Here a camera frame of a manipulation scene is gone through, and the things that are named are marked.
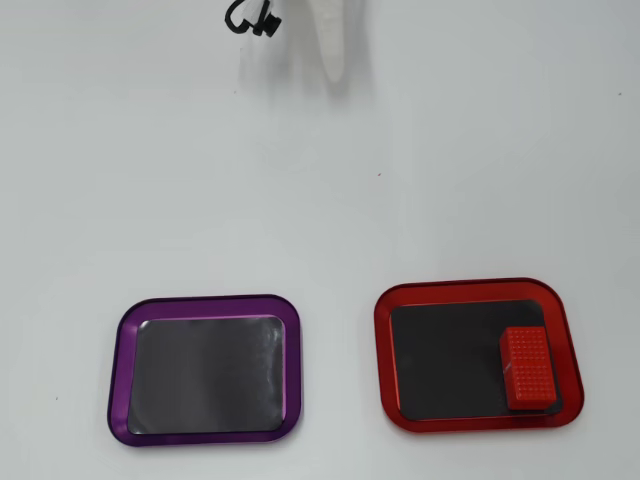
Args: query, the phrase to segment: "white table surface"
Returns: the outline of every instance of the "white table surface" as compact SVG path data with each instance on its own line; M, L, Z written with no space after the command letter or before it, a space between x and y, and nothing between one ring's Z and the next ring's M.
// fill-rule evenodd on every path
M349 0L333 88L305 4L268 40L228 3L0 2L0 478L638 478L640 2ZM564 300L580 417L398 430L379 295L510 276ZM294 432L116 442L127 308L244 293L300 312Z

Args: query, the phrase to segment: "black rubber pad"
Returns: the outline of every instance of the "black rubber pad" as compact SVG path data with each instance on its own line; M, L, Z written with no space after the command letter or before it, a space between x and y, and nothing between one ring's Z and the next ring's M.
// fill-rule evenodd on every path
M391 324L400 412L407 419L533 413L507 406L499 342L507 327L544 326L536 302L399 307ZM556 389L558 401L544 413L562 410L557 381Z
M143 324L129 431L276 430L283 419L283 333L274 317Z

